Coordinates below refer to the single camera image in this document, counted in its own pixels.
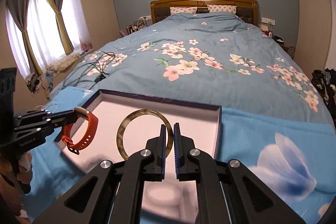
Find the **left floral pillow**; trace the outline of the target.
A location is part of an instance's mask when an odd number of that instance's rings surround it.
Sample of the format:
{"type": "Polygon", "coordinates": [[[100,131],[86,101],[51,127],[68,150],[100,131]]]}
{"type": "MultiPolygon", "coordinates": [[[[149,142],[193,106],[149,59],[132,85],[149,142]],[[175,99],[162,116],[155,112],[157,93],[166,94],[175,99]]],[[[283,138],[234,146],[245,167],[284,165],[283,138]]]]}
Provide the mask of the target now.
{"type": "Polygon", "coordinates": [[[170,14],[189,13],[196,14],[197,7],[170,7],[170,14]]]}

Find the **grey and yellow curtains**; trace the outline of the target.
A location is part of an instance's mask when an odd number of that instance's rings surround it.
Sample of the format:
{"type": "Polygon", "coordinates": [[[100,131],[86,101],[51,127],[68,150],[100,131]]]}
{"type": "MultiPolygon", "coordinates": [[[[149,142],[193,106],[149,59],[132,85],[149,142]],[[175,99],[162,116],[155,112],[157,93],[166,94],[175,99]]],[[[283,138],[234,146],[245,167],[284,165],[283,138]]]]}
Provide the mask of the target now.
{"type": "Polygon", "coordinates": [[[6,28],[24,79],[81,47],[72,0],[6,0],[6,28]]]}

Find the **right floral pillow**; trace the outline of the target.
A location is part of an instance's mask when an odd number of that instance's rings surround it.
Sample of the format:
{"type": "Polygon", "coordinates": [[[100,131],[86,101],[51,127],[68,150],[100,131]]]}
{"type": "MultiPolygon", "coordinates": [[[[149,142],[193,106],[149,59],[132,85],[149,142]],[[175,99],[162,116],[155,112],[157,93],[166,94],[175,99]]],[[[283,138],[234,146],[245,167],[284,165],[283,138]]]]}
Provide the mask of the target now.
{"type": "Polygon", "coordinates": [[[233,5],[207,5],[209,12],[228,12],[236,14],[237,7],[233,5]]]}

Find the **floral pillow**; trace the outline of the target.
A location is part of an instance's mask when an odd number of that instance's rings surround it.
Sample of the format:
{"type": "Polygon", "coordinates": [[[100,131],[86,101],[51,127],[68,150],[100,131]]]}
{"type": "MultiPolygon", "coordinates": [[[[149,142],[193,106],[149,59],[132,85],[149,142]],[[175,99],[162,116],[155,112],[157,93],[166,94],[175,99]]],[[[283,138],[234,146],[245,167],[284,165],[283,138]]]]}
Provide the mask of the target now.
{"type": "Polygon", "coordinates": [[[189,13],[196,14],[197,7],[170,7],[170,14],[189,13]]]}
{"type": "Polygon", "coordinates": [[[209,12],[228,12],[236,14],[237,7],[233,5],[207,5],[209,12]]]}

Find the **wooden headboard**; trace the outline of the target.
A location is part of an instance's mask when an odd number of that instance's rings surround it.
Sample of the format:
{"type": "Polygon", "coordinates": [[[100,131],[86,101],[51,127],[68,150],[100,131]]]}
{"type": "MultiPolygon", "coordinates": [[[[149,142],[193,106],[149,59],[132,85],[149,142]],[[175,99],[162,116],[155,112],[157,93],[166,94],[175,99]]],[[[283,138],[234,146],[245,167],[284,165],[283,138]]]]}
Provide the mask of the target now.
{"type": "Polygon", "coordinates": [[[255,0],[158,0],[150,3],[153,24],[170,16],[171,7],[197,7],[205,12],[207,5],[236,6],[236,15],[246,23],[258,26],[258,2],[255,0]]]}

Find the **blue floral duvet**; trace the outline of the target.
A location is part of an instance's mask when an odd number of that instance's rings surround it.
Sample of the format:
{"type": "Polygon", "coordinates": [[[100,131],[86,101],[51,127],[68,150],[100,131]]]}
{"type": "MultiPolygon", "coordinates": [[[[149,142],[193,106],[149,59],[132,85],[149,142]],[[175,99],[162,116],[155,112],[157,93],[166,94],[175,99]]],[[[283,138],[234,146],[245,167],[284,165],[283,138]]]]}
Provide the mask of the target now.
{"type": "Polygon", "coordinates": [[[303,70],[258,27],[228,12],[179,13],[86,55],[68,87],[197,102],[332,124],[303,70]]]}

